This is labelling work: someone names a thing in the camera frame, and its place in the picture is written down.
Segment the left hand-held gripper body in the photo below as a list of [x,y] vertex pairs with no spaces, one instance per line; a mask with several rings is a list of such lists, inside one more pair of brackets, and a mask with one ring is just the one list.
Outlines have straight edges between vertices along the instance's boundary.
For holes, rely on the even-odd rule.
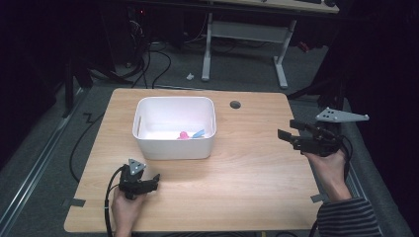
[[134,200],[145,193],[142,175],[146,165],[132,158],[122,166],[119,189],[125,193],[127,199]]

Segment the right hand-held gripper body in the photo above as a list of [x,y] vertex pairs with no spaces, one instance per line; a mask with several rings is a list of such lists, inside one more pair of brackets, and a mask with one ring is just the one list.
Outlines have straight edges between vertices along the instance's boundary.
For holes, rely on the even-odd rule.
[[343,146],[343,136],[338,131],[333,131],[331,125],[338,125],[342,122],[367,121],[370,117],[326,108],[315,119],[316,123],[312,124],[312,130],[306,130],[311,134],[311,137],[300,138],[296,149],[300,152],[326,157]]

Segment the white plastic bin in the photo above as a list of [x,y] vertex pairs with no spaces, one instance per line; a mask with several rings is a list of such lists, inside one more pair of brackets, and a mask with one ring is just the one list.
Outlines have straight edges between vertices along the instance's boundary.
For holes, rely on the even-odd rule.
[[[204,129],[205,135],[192,138]],[[177,139],[187,131],[189,139]],[[216,135],[213,101],[207,97],[146,97],[136,107],[132,135],[149,160],[206,159]]]

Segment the person's right hand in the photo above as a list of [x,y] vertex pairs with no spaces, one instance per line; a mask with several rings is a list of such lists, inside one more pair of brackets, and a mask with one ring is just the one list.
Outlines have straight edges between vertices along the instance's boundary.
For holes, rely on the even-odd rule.
[[307,152],[304,152],[303,155],[314,166],[315,174],[331,202],[352,197],[345,183],[346,158],[343,151],[338,150],[326,157]]

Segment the person's left hand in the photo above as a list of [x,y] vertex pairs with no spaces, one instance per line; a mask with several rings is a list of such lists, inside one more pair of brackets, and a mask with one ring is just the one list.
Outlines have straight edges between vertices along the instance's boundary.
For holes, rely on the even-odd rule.
[[145,199],[146,195],[137,196],[134,200],[127,199],[124,192],[115,188],[112,203],[116,225],[114,237],[131,237],[132,229],[138,220]]

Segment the black metal stand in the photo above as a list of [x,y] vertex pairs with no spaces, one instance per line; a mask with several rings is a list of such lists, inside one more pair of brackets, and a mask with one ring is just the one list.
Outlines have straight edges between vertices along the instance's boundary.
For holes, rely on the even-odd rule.
[[93,86],[89,72],[89,63],[82,57],[70,57],[65,64],[64,88],[65,88],[65,112],[63,116],[67,118],[74,108],[74,81],[84,89],[90,89]]
[[320,108],[332,107],[342,109],[345,97],[346,79],[344,71],[330,60],[324,60],[311,84],[288,95],[289,100],[296,100],[303,96],[316,95]]

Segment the white desk frame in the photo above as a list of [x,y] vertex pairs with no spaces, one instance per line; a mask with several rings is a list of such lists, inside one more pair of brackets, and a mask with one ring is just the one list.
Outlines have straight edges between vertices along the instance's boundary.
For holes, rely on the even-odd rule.
[[[228,5],[231,7],[255,7],[255,11],[273,10],[275,13],[285,11],[291,14],[319,14],[320,16],[337,15],[340,9],[333,0],[209,0],[209,7]],[[285,58],[297,22],[291,17],[285,26],[270,26],[266,24],[251,24],[238,20],[215,20],[212,13],[207,16],[206,51],[203,61],[202,80],[210,79],[211,40],[213,38],[233,40],[253,40],[278,43],[279,53],[273,57],[279,85],[288,88],[284,71]]]

